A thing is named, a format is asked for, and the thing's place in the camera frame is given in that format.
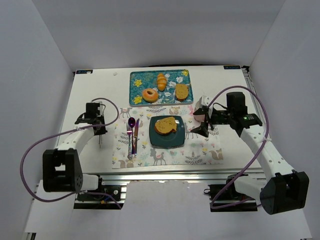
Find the toast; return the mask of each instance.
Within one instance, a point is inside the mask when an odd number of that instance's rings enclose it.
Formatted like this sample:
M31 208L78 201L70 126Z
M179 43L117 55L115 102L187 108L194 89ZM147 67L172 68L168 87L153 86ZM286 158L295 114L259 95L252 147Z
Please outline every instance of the toast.
M175 96L176 99L180 102L183 102L187 99L189 94L189 88L185 84L178 83L175 85Z
M176 119L173 116L163 118L155 123L154 128L161 135L175 133L177 131Z

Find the cutlery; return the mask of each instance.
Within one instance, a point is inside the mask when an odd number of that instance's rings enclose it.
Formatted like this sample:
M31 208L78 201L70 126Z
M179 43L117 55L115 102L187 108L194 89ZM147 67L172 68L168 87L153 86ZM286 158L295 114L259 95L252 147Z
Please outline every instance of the cutlery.
M140 118L138 118L138 120L136 121L136 123L135 123L135 128L134 128L134 148L132 149L132 154L134 154L134 155L137 155L139 120L140 120Z
M132 133L132 154L134 154L134 137L133 137L133 128L136 124L136 120L134 117L130 117L129 120L128 120L128 124L129 126L131 127L131 133Z
M129 125L129 123L126 125L126 134L128 134L129 137L129 142L128 142L128 159L132 159L132 153L131 153L131 145L130 145L130 136L132 135L132 127Z

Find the purple spoon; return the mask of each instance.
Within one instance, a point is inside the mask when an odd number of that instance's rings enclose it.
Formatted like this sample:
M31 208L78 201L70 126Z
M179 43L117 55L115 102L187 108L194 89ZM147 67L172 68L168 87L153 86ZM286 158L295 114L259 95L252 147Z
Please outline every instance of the purple spoon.
M136 125L136 120L134 117L130 117L129 120L128 120L128 124L131 128L131 130L134 129L134 126ZM134 154L134 133L132 133L132 154Z

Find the printed tablecloth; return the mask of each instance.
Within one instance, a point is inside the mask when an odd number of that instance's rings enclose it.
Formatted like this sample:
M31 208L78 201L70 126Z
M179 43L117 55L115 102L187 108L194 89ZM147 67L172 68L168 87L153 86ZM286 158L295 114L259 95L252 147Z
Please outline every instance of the printed tablecloth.
M148 106L120 108L119 119L114 127L114 150L112 168L124 169L159 165L201 165L223 164L223 153L220 146L219 131L215 126L209 131L209 138L190 132L200 125L193 117L192 105ZM181 116L185 127L183 147L160 149L153 148L149 139L149 122L153 116ZM128 155L128 118L139 120L137 155L131 160Z

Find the silver knife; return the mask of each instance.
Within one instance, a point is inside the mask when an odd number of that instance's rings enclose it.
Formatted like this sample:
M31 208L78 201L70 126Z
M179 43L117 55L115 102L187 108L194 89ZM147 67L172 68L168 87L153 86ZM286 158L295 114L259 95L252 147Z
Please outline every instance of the silver knife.
M134 145L132 149L132 154L137 155L137 148L138 148L138 131L139 131L139 120L140 118L138 118L138 120L135 123L135 127L134 127Z

